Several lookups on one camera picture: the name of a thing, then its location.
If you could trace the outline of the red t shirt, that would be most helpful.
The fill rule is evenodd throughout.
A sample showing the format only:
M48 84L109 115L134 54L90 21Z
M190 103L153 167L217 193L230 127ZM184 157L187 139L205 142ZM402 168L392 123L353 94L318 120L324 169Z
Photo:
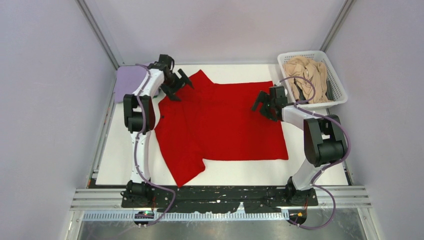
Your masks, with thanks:
M204 160L261 161L289 159L283 128L252 110L272 82L218 84L203 71L190 77L193 86L158 104L155 135L176 185L182 187L206 166Z

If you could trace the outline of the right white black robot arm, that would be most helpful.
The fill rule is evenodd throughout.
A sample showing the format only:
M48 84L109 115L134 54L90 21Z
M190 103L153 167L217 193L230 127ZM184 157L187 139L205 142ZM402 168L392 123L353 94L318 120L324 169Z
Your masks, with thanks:
M348 143L337 115L322 115L303 109L297 103L289 103L285 92L283 86L260 91L251 109L258 110L269 120L286 122L303 131L305 160L289 177L283 193L287 203L299 205L310 196L322 173L348 154Z

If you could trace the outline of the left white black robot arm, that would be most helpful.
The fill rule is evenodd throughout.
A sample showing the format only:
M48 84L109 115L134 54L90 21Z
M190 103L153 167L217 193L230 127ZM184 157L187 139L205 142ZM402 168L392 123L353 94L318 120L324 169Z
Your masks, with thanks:
M167 54L160 54L158 60L149 65L137 64L136 67L146 74L139 78L132 93L123 96L123 119L131 136L133 167L122 196L124 201L148 207L155 199L148 161L149 140L156 125L153 98L163 93L171 101L179 102L181 99L176 93L193 84L182 69L174 73L175 60Z

